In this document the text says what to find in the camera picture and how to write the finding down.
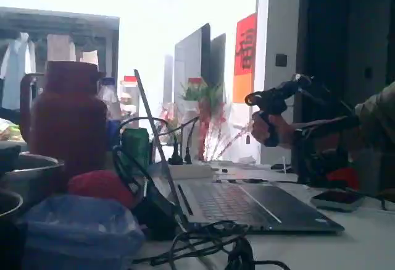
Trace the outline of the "person's right hand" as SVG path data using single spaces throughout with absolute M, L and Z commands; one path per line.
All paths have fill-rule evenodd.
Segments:
M 282 116 L 268 116 L 269 123 L 260 116 L 257 111 L 252 115 L 252 136 L 261 144 L 270 147 L 268 140 L 270 139 L 270 125 L 274 126 L 278 135 L 277 146 L 290 149 L 293 145 L 294 127 L 287 123 Z

